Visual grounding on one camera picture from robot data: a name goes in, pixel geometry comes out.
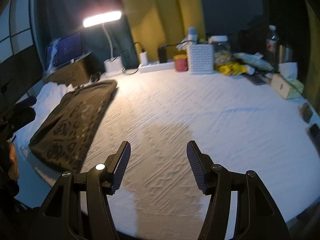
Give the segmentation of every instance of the white cloth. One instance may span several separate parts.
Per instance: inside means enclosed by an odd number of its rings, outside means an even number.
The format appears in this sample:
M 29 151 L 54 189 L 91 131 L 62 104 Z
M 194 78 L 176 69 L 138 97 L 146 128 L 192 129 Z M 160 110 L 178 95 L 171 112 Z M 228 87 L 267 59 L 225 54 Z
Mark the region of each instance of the white cloth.
M 131 143 L 121 187 L 108 196 L 117 230 L 145 239 L 197 239 L 210 197 L 197 188 L 188 163 L 190 140 L 229 171 L 256 171 L 286 221 L 320 196 L 320 159 L 299 116 L 303 98 L 286 101 L 268 85 L 219 73 L 166 70 L 115 79 L 118 92 L 82 172 L 103 163 L 123 140 Z M 37 116 L 49 114 L 42 111 Z M 33 134 L 37 126 L 19 132 Z M 41 176 L 53 184 L 58 174 Z M 232 207 L 230 219 L 235 215 Z M 226 239 L 232 235 L 229 227 Z
M 53 82 L 45 84 L 37 96 L 37 103 L 33 106 L 36 111 L 35 120 L 16 132 L 17 139 L 15 140 L 15 145 L 17 146 L 17 150 L 21 153 L 22 157 L 28 160 L 32 168 L 51 186 L 56 181 L 59 173 L 45 166 L 30 154 L 28 145 L 34 133 L 40 128 L 52 110 L 60 103 L 62 97 L 73 90 L 72 85 L 67 87 L 66 85 L 58 85 Z

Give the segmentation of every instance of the plastic bottle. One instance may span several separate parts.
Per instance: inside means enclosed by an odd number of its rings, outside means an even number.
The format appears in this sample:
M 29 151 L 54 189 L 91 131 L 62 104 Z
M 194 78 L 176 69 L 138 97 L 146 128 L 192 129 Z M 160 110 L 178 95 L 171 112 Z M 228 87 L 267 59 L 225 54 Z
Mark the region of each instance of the plastic bottle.
M 277 43 L 279 41 L 279 37 L 276 34 L 276 26 L 274 25 L 270 25 L 269 26 L 269 33 L 267 36 L 267 54 L 266 54 L 266 58 L 267 61 L 273 65 L 273 67 L 275 68 L 275 71 L 277 72 L 278 70 L 278 64 L 277 64 Z

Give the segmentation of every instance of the cardboard box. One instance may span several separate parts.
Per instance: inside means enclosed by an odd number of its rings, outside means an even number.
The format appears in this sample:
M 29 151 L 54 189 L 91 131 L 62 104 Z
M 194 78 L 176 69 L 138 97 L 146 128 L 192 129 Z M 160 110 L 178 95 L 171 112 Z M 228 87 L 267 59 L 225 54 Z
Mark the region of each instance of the cardboard box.
M 283 99 L 298 98 L 304 85 L 299 80 L 284 80 L 280 74 L 274 74 L 270 85 Z
M 57 70 L 48 77 L 42 78 L 43 82 L 45 84 L 55 82 L 58 85 L 65 84 L 67 86 L 72 84 L 74 87 L 88 83 L 91 77 L 86 67 L 88 55 L 84 55 L 76 62 Z

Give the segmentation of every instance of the white power strip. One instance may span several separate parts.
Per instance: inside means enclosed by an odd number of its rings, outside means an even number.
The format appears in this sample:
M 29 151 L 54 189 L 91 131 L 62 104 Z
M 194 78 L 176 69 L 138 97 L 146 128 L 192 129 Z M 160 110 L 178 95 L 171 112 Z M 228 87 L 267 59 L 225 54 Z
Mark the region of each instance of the white power strip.
M 139 66 L 140 73 L 147 73 L 166 69 L 175 69 L 173 59 L 169 59 L 167 63 L 159 63 L 159 61 L 154 61 L 150 62 L 147 66 L 141 66 L 141 64 Z

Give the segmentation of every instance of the wrinkled sheet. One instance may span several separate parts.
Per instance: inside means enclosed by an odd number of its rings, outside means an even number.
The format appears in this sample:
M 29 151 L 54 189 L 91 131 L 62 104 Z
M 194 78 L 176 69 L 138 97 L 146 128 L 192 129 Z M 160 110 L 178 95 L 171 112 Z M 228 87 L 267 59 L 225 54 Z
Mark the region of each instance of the wrinkled sheet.
M 166 70 L 114 79 L 117 95 L 82 172 L 103 163 L 123 140 L 131 143 L 121 187 L 108 196 L 117 230 L 144 239 L 197 239 L 210 197 L 197 188 L 188 163 L 190 140 L 230 171 L 255 170 L 286 221 L 320 196 L 320 159 L 306 132 L 309 125 L 299 115 L 303 98 L 283 100 L 268 85 L 254 86 L 242 76 L 219 73 Z M 26 142 L 67 90 L 45 86 L 35 106 L 36 122 L 17 137 L 20 150 L 50 185 L 59 174 L 37 162 Z M 232 203 L 231 222 L 236 216 L 234 194 Z M 228 227 L 226 239 L 233 228 Z

